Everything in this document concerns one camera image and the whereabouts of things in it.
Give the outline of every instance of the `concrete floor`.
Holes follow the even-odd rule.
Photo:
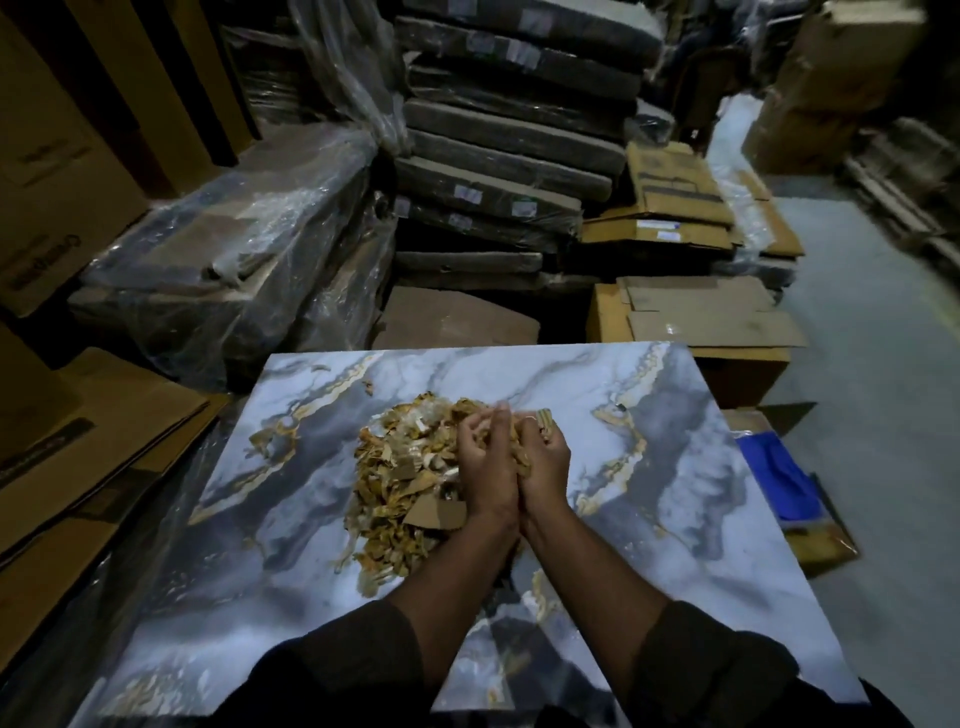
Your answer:
[[[739,147],[758,110],[732,100],[711,161],[749,166]],[[958,287],[894,248],[830,180],[767,182],[807,250],[782,307],[810,339],[767,401],[818,402],[785,442],[862,553],[814,591],[861,677],[918,728],[957,725]]]

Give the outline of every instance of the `hand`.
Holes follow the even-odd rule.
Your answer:
[[[526,533],[530,520],[543,509],[569,508],[566,480],[570,472],[570,448],[556,423],[549,442],[543,442],[540,424],[533,415],[520,421],[520,443],[530,458],[530,477],[520,479],[523,512],[520,528]]]
[[[510,448],[512,417],[509,405],[501,402],[496,409],[470,415],[457,429],[460,483],[469,517],[492,514],[512,524],[519,518],[519,485]],[[474,433],[487,420],[490,444],[484,450],[477,446]]]

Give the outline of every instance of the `blue and white marble surface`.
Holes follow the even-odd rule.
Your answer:
[[[359,566],[334,566],[357,433],[427,390],[549,408],[573,452],[570,502],[637,571],[785,644],[833,698],[865,699],[689,350],[632,343],[271,357],[96,712],[208,714],[270,647],[364,603]],[[607,683],[529,549],[512,581],[435,709],[551,702],[611,718]]]

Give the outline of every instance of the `label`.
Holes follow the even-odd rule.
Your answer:
[[[456,212],[450,213],[450,216],[447,218],[447,222],[460,231],[468,231],[473,227],[473,220],[468,218],[466,215],[458,215]]]
[[[468,33],[467,50],[484,56],[491,54],[496,48],[496,38],[489,33]]]
[[[397,217],[410,217],[410,199],[399,197],[394,200],[394,215]]]
[[[477,14],[477,0],[447,0],[446,14],[474,17]]]
[[[670,220],[637,220],[636,226],[638,228],[655,231],[674,231],[680,229],[680,223],[675,223]]]
[[[527,8],[520,15],[518,28],[521,33],[529,33],[536,37],[547,37],[550,35],[550,29],[553,28],[553,13]]]
[[[507,61],[522,65],[532,71],[540,63],[540,48],[512,38],[510,45],[507,46]]]
[[[514,217],[537,217],[537,203],[533,200],[517,200],[512,214]]]
[[[458,184],[453,188],[453,196],[458,200],[465,200],[472,205],[479,205],[483,201],[483,192],[481,190],[464,187],[462,184]]]

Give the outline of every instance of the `wood shavings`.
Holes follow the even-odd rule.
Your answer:
[[[372,396],[372,383],[364,380]],[[457,461],[457,426],[464,419],[489,409],[483,402],[461,399],[451,403],[432,392],[412,402],[398,404],[378,418],[377,432],[370,427],[359,432],[360,445],[354,451],[357,479],[353,497],[344,518],[350,533],[349,552],[358,537],[366,539],[352,557],[361,566],[358,588],[364,596],[374,596],[389,580],[413,573],[432,548],[444,538],[444,527],[455,528],[466,517],[460,494],[460,470]],[[519,442],[515,418],[511,428],[511,452],[517,471],[530,474],[530,460]],[[549,410],[538,413],[542,432],[553,426]],[[490,444],[489,421],[479,427],[475,437],[485,449]],[[405,522],[411,514],[435,514],[436,518],[418,523]],[[337,561],[339,570],[348,556]]]

